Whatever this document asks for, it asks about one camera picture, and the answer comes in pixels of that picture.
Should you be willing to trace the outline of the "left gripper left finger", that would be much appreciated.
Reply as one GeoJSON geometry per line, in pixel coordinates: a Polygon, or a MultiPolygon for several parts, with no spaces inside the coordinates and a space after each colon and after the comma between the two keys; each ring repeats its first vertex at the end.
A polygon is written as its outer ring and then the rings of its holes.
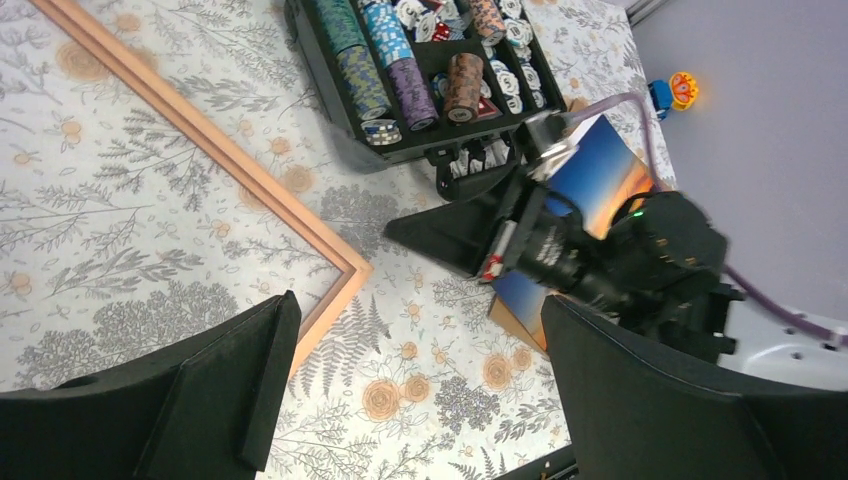
{"type": "Polygon", "coordinates": [[[252,479],[269,460],[301,309],[286,292],[49,390],[1,396],[5,479],[252,479]]]}

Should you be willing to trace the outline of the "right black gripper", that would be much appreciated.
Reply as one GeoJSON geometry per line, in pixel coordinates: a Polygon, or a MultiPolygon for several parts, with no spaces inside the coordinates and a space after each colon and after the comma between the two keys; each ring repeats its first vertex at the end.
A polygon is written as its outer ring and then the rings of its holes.
{"type": "Polygon", "coordinates": [[[454,177],[438,166],[436,191],[451,203],[391,220],[383,237],[464,279],[493,283],[511,312],[539,312],[552,293],[602,312],[633,309],[636,295],[604,269],[601,241],[583,229],[570,199],[522,171],[505,192],[483,194],[515,168],[454,177]]]}

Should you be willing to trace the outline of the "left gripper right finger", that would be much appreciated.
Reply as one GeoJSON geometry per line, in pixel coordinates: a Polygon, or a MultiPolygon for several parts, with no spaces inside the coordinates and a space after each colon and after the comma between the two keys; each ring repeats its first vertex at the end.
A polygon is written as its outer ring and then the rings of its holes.
{"type": "Polygon", "coordinates": [[[847,395],[696,359],[561,297],[541,310],[582,479],[843,479],[847,395]]]}

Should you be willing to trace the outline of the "sunset landscape photo print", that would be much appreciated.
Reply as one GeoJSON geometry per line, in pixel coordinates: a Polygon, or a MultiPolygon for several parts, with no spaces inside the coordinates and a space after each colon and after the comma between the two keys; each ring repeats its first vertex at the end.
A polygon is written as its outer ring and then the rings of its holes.
{"type": "MultiPolygon", "coordinates": [[[[631,196],[653,187],[648,167],[635,155],[603,114],[581,123],[570,136],[578,151],[550,179],[553,190],[568,197],[584,216],[584,229],[606,236],[612,218],[631,196]]],[[[493,284],[492,321],[544,349],[541,308],[549,290],[512,271],[493,284]]]]}

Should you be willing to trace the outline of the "orange wooden picture frame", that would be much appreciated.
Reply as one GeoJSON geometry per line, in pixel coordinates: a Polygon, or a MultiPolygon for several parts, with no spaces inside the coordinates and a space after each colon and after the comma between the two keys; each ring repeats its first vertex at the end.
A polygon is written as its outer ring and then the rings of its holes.
{"type": "Polygon", "coordinates": [[[371,264],[77,2],[32,4],[340,271],[301,324],[289,373],[293,377],[365,285],[373,273],[371,264]]]}

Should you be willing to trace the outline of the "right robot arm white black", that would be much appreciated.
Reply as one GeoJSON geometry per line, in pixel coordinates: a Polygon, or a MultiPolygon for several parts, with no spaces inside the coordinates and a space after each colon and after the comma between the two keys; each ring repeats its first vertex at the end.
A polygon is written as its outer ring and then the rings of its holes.
{"type": "Polygon", "coordinates": [[[474,198],[390,221],[387,239],[490,285],[490,317],[537,349],[552,296],[725,368],[813,388],[847,386],[847,333],[836,322],[783,323],[749,286],[722,281],[727,240],[674,192],[637,193],[603,237],[579,207],[514,168],[474,198]]]}

